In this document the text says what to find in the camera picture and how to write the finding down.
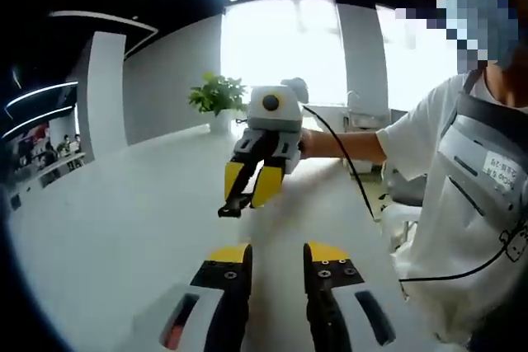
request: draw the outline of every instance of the face mask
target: face mask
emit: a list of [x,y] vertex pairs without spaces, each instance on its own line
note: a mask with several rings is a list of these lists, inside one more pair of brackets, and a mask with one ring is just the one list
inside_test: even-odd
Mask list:
[[512,64],[521,33],[508,0],[437,0],[436,6],[445,9],[448,39],[457,39],[459,73],[482,61],[501,69]]

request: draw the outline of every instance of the potted plant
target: potted plant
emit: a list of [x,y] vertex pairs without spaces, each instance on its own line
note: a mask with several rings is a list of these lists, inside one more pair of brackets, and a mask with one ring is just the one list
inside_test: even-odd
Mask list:
[[241,84],[242,79],[215,75],[207,72],[204,75],[203,87],[191,88],[189,104],[198,109],[200,113],[213,112],[214,119],[210,122],[211,132],[229,132],[231,126],[231,110],[245,111],[242,103],[246,92]]

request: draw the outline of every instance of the screw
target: screw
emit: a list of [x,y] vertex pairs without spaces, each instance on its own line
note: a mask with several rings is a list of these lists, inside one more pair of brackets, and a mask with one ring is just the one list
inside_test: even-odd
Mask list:
[[332,276],[332,273],[330,271],[322,270],[317,273],[319,278],[330,278]]
[[224,278],[226,279],[235,279],[237,276],[237,273],[233,271],[229,271],[224,274]]

